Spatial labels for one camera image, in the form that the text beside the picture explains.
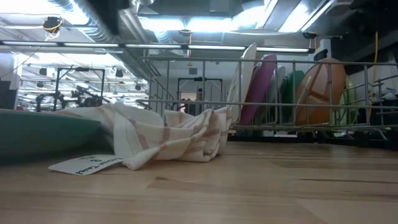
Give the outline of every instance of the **wooden floor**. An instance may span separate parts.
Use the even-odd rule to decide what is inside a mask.
[[[397,223],[398,152],[228,143],[209,163],[0,168],[0,223]]]

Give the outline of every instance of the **striped towel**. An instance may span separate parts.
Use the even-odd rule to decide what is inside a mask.
[[[159,114],[122,103],[54,113],[100,121],[111,136],[115,155],[132,170],[151,159],[208,162],[225,148],[231,125],[228,107],[205,110],[198,116],[165,111],[167,127]]]

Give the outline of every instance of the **paper tag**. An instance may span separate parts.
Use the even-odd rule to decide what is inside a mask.
[[[49,166],[50,170],[66,172],[75,175],[90,175],[105,167],[122,162],[123,159],[115,155],[92,155],[71,159]]]

